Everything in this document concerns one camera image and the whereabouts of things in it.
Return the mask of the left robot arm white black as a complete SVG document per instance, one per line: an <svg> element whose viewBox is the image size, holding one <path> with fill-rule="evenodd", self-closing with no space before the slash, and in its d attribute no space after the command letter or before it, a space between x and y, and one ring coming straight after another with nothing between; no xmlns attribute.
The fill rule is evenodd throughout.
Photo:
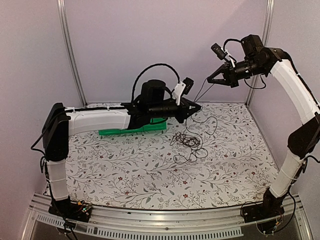
<svg viewBox="0 0 320 240"><path fill-rule="evenodd" d="M157 118L175 118L182 124L201 109L199 104L184 97L193 84L194 81L187 77L178 80L170 90L164 81L150 79L142 84L138 96L133 95L130 102L115 107L76 108L55 103L40 136L30 147L38 151L36 145L42 142L40 152L55 209L63 217L70 217L75 211L69 202L66 176L70 136L100 130L135 130Z"/></svg>

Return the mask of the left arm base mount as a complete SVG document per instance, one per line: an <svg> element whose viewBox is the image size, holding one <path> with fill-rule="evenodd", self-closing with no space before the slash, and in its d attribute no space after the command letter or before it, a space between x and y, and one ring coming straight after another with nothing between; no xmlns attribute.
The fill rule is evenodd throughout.
<svg viewBox="0 0 320 240"><path fill-rule="evenodd" d="M63 200L56 200L51 196L51 203L48 212L52 215L65 218L67 220L75 220L88 223L92 213L92 204L86 203L84 200L75 202L71 201L68 196Z"/></svg>

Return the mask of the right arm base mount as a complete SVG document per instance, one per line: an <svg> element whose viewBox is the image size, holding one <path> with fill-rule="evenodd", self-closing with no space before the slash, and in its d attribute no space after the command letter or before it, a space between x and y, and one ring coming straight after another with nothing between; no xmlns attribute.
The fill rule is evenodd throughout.
<svg viewBox="0 0 320 240"><path fill-rule="evenodd" d="M285 213L283 208L283 200L285 195L282 197L275 197L270 192L269 188L263 194L262 203L253 205L241 206L240 215L243 217L245 223L256 222L265 220L268 218L280 216ZM265 235L273 234L280 224L280 220L270 220L257 224L257 229Z"/></svg>

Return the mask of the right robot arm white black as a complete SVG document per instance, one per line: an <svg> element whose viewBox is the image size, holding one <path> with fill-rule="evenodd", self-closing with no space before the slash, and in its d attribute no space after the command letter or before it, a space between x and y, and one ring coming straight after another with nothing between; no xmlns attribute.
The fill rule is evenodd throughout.
<svg viewBox="0 0 320 240"><path fill-rule="evenodd" d="M225 47L218 44L211 50L224 63L207 77L207 82L235 88L240 80L247 80L258 75L272 75L283 87L296 108L301 127L292 132L287 141L287 154L280 172L272 185L266 190L258 213L262 218L269 218L278 210L279 200L284 197L291 184L297 180L298 171L303 162L313 152L320 140L320 103L307 86L294 66L291 56L280 48L264 46L258 35L250 34L239 40L244 52L244 60L227 60Z"/></svg>

